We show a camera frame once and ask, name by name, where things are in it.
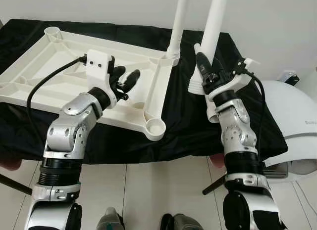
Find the white tube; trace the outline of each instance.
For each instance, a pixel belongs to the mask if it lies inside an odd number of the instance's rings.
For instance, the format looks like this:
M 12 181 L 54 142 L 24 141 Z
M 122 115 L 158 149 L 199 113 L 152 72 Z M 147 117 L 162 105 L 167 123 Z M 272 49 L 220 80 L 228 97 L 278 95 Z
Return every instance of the white tube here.
M 176 66 L 178 64 L 180 58 L 180 43 L 182 41 L 182 35 L 184 31 L 188 2 L 189 0 L 178 0 L 177 4 L 173 31 L 170 38 L 169 47 L 166 52 L 167 58 L 175 59 L 173 66 Z
M 204 31 L 204 36 L 200 51 L 206 55 L 212 64 L 214 53 L 217 47 L 222 20 L 225 13 L 227 0 L 212 0 L 209 15 Z M 202 87 L 202 76 L 196 66 L 193 76 L 190 79 L 188 91 L 193 94 L 204 95 Z M 216 121 L 214 103 L 209 101 L 206 96 L 207 116 L 210 122 Z

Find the black cloth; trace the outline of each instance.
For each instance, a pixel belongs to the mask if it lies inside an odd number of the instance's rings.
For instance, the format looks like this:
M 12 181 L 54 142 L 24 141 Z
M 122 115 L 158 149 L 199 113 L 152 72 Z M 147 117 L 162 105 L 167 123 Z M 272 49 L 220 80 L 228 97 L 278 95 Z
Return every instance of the black cloth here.
M 171 36 L 170 29 L 151 26 L 12 19 L 0 29 L 0 73 L 40 39 L 49 26 L 163 51 L 167 49 Z M 195 68 L 193 45 L 200 43 L 202 36 L 200 31 L 184 32 L 181 59 L 171 72 L 163 107 L 164 137 L 152 142 L 143 133 L 98 123 L 87 141 L 85 163 L 156 162 L 186 155 L 206 156 L 223 152 L 220 125 L 207 120 L 204 96 L 187 92 Z M 240 55 L 229 34 L 221 33 L 216 56 L 226 69 L 233 68 Z M 252 129 L 257 132 L 262 105 L 260 93 L 254 82 L 250 82 L 237 94 L 250 114 Z M 14 156 L 40 160 L 43 147 L 31 129 L 25 107 L 0 103 L 0 114 L 0 158 Z M 33 116 L 45 138 L 48 126 L 57 115 L 33 110 Z M 283 135 L 268 110 L 264 116 L 261 144 L 262 159 L 287 151 Z

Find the white plastic base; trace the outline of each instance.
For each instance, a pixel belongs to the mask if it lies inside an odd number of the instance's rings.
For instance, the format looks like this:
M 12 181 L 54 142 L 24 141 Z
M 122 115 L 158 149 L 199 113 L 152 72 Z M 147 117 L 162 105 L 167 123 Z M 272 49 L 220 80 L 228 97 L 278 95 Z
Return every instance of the white plastic base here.
M 136 86 L 98 122 L 143 132 L 149 140 L 160 140 L 165 132 L 161 119 L 166 89 L 175 59 L 158 51 L 123 43 L 45 29 L 45 35 L 0 75 L 0 102 L 26 105 L 32 88 L 57 68 L 83 56 L 89 49 L 115 57 L 115 65 L 126 67 L 126 76 L 141 71 Z M 58 113 L 81 92 L 88 91 L 86 68 L 78 63 L 45 83 L 34 95 L 32 108 Z

